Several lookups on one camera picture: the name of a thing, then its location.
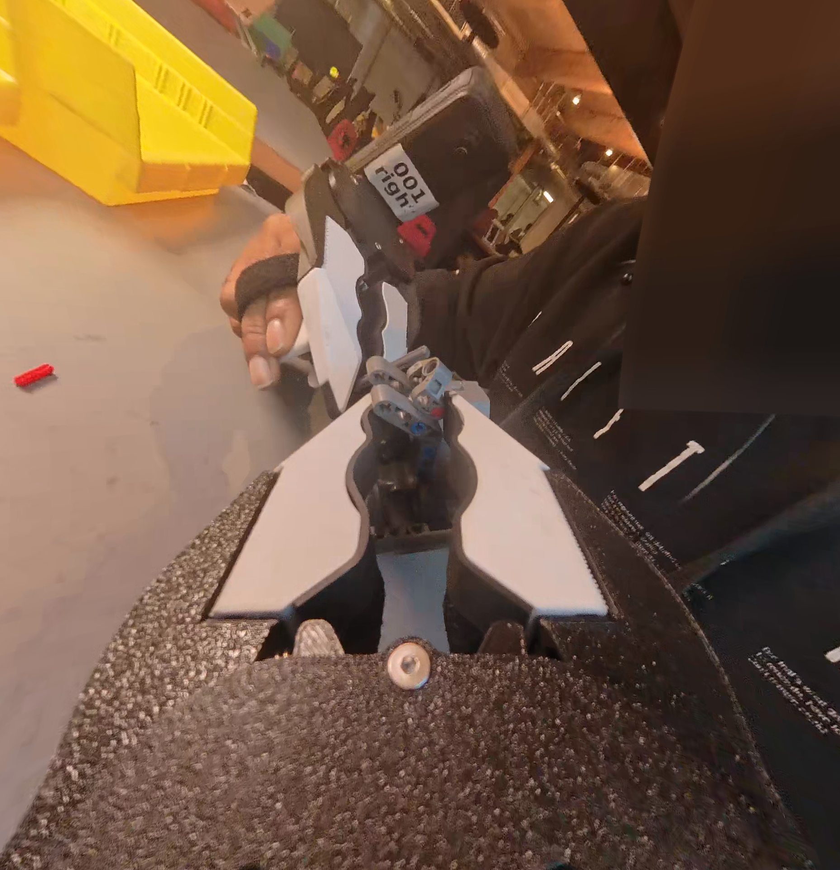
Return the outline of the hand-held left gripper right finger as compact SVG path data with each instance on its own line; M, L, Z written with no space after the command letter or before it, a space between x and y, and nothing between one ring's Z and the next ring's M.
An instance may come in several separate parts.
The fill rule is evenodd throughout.
M458 506L448 596L466 619L606 619L609 605L549 467L462 395L446 440Z

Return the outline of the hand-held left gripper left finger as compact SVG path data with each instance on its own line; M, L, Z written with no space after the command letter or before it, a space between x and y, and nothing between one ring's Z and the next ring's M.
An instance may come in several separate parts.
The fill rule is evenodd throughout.
M277 467L211 618L285 616L360 563L377 479L372 416L371 397L361 398Z

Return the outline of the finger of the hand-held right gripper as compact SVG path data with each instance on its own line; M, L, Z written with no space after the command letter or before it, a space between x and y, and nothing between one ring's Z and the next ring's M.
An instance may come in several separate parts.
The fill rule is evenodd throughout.
M381 291L384 307L382 356L388 362L395 363L408 350L409 307L398 288L383 282Z
M327 217L320 265L311 268L297 287L317 382L328 386L339 414L349 406L362 362L357 282L365 268L350 234Z

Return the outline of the grey Lego engine assembly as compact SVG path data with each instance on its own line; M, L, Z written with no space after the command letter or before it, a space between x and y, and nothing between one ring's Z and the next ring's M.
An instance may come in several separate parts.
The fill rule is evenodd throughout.
M462 397L489 416L487 391L453 373L425 346L395 362L369 358L357 384L371 398L376 459L365 503L377 551L446 547L463 484L446 438L456 424L450 400Z

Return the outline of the person's right forearm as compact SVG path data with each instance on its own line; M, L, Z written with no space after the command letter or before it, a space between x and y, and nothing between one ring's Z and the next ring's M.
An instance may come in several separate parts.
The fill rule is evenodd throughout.
M410 284L408 347L488 386L521 344L543 356L599 303L637 254L648 197L602 203L515 258L458 271L427 269Z

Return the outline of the grey desk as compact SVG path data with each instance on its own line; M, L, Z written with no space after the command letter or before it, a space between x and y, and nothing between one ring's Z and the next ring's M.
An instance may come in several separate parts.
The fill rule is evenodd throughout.
M132 604L325 425L304 377L252 386L219 305L273 213L102 205L0 137L0 852Z

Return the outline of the person's right hand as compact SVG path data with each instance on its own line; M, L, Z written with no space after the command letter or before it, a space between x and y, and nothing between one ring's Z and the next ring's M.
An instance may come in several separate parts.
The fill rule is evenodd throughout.
M304 322L296 290L300 246L289 217L267 217L221 287L221 308L259 390L280 379L280 361L294 348Z

